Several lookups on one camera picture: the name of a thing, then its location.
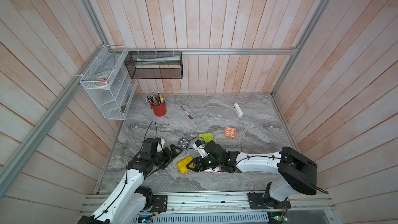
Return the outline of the yellow lid white pillbox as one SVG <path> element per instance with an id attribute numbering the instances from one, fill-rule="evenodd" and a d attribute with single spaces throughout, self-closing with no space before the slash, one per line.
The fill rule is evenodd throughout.
<path id="1" fill-rule="evenodd" d="M 182 159 L 177 163 L 177 168 L 181 174 L 186 174 L 187 172 L 191 171 L 187 168 L 187 165 L 193 160 L 192 156 L 187 156 L 186 158 Z"/>

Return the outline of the round dark blue pillbox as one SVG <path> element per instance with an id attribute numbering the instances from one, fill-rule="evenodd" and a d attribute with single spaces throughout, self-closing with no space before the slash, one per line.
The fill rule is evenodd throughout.
<path id="1" fill-rule="evenodd" d="M 183 138 L 179 139 L 179 141 L 178 141 L 178 146 L 181 149 L 187 149 L 189 144 L 190 144 L 190 140 L 187 137 L 183 137 Z"/>

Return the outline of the green lid white pillbox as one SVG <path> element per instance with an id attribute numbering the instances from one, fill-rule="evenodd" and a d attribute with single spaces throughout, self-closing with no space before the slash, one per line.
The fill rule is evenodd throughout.
<path id="1" fill-rule="evenodd" d="M 201 133 L 198 135 L 198 137 L 200 137 L 200 140 L 203 140 L 205 144 L 215 140 L 212 133 Z"/>

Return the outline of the orange small pillbox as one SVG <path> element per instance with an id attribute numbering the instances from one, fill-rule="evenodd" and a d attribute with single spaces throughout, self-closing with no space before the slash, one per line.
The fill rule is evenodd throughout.
<path id="1" fill-rule="evenodd" d="M 236 129 L 231 127 L 225 127 L 224 134 L 228 138 L 235 138 L 236 137 Z"/>

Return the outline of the pink pillbox clear lid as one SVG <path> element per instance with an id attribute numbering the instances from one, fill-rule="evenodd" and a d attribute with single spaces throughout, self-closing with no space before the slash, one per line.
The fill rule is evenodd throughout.
<path id="1" fill-rule="evenodd" d="M 219 167 L 215 167 L 215 168 L 207 169 L 207 170 L 205 170 L 205 172 L 209 172 L 209 173 L 221 173 L 221 172 L 222 172 L 222 169 L 219 168 Z"/>

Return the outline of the blue pillbox clear lid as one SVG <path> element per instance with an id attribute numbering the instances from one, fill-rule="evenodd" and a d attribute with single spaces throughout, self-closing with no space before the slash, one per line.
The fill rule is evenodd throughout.
<path id="1" fill-rule="evenodd" d="M 227 152 L 243 152 L 243 148 L 241 146 L 225 146 L 224 149 Z"/>

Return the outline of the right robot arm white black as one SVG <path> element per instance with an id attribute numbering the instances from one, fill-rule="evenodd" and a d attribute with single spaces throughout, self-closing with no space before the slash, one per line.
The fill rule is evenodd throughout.
<path id="1" fill-rule="evenodd" d="M 196 173 L 213 172 L 278 174 L 279 180 L 267 183 L 265 192 L 247 194 L 251 209 L 290 208 L 289 197 L 296 194 L 316 195 L 317 164 L 294 150 L 283 147 L 280 152 L 249 154 L 226 151 L 214 141 L 198 148 L 201 156 L 191 159 L 186 169 Z"/>

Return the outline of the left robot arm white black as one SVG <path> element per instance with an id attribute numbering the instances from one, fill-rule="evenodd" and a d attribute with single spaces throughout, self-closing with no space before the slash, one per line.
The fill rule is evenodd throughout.
<path id="1" fill-rule="evenodd" d="M 145 139 L 139 152 L 126 165 L 118 186 L 91 216 L 83 216 L 79 224 L 129 224 L 139 212 L 151 209 L 152 190 L 143 187 L 144 180 L 159 169 L 165 169 L 183 149 L 164 145 L 161 138 Z"/>

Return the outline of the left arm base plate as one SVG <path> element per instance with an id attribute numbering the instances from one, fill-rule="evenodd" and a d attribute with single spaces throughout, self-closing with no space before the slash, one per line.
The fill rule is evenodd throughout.
<path id="1" fill-rule="evenodd" d="M 154 195 L 147 197 L 145 210 L 162 213 L 167 211 L 168 195 Z"/>

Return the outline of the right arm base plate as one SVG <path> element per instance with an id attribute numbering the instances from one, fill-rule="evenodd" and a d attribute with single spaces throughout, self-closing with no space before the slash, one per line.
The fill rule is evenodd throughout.
<path id="1" fill-rule="evenodd" d="M 289 199 L 283 202 L 271 198 L 267 193 L 256 193 L 251 191 L 247 193 L 248 202 L 251 209 L 290 209 Z"/>

